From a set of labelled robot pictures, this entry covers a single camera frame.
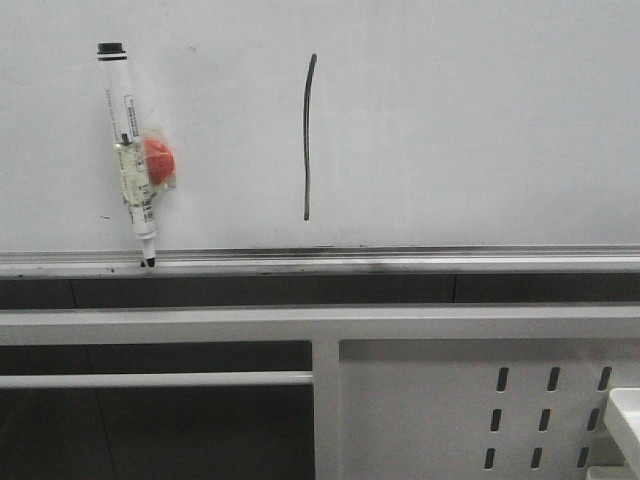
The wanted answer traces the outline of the red magnet taped to marker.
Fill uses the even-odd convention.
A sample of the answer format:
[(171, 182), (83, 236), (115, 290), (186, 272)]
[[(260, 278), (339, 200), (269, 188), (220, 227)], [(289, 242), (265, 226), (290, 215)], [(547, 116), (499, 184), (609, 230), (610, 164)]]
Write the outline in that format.
[(159, 191), (175, 189), (176, 160), (164, 132), (158, 128), (145, 129), (142, 141), (151, 185)]

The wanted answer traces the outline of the white whiteboard marker pen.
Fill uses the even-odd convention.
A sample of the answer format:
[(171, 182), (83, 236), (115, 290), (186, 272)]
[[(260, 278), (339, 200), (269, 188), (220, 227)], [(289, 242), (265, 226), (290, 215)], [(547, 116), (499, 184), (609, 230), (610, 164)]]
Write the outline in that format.
[(134, 235), (141, 243), (143, 263), (152, 268), (156, 262), (153, 188), (137, 119), (128, 55), (120, 42), (101, 42), (97, 45), (97, 61), (105, 80), (123, 202)]

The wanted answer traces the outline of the whiteboard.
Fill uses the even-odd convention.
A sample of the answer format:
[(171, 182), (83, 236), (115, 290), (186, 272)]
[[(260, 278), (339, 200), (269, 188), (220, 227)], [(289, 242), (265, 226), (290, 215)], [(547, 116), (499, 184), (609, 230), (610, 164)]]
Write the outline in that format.
[(639, 242), (635, 1), (5, 1), (5, 252), (137, 246), (101, 42), (162, 250)]

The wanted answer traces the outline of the white perforated metal panel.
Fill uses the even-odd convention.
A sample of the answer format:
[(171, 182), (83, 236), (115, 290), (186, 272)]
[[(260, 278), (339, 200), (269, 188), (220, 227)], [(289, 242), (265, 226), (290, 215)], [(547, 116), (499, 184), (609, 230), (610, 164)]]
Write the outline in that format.
[(346, 479), (582, 479), (624, 461), (603, 415), (639, 343), (351, 340), (340, 369)]

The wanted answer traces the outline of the white plastic bin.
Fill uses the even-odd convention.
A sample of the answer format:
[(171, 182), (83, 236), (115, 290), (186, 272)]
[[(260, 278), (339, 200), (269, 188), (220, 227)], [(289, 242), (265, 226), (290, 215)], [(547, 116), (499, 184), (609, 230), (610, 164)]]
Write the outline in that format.
[(610, 391), (587, 479), (639, 478), (639, 389)]

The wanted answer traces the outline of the white metal frame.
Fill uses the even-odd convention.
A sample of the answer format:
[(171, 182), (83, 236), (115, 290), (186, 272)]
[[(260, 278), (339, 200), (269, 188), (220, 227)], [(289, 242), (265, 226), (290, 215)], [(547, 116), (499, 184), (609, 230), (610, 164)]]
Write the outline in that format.
[(1, 316), (5, 479), (346, 479), (340, 345), (635, 339), (635, 306)]

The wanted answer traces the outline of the aluminium whiteboard tray rail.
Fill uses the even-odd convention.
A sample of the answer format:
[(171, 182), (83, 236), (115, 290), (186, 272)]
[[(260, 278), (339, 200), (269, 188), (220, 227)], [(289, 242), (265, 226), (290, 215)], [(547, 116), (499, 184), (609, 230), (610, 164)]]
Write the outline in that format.
[(158, 250), (152, 267), (137, 251), (5, 252), (4, 279), (250, 275), (634, 273), (636, 245), (314, 247)]

